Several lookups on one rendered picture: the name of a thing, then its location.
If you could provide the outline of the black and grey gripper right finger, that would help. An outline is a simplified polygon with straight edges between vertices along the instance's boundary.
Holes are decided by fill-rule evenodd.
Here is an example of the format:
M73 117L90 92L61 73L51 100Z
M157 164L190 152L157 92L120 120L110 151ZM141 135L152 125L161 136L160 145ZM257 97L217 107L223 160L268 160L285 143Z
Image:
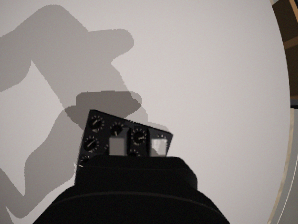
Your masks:
M166 157L165 137L159 137L153 128L146 130L146 150L150 157Z

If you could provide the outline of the black knob box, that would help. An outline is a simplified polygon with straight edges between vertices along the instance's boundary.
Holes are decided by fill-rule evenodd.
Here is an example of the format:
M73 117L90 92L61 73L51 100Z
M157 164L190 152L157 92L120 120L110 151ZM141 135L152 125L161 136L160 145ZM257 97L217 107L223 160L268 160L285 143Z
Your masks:
M118 136L118 134L124 128L131 128L131 148L129 151L129 156L147 156L147 128L153 128L159 137L167 138L167 156L173 138L172 133L107 114L95 109L90 109L80 148L76 174L78 173L78 170L80 170L80 168L83 167L83 165L93 156L97 154L104 155L104 152L105 155L109 155L109 137L112 135Z

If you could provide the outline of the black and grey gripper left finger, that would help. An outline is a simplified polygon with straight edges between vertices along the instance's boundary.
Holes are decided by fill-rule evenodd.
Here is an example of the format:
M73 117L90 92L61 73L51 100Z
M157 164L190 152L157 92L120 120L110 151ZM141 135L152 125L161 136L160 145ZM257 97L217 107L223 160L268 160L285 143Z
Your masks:
M109 138L109 155L125 156L129 155L131 148L131 128L124 128L118 136L111 136Z

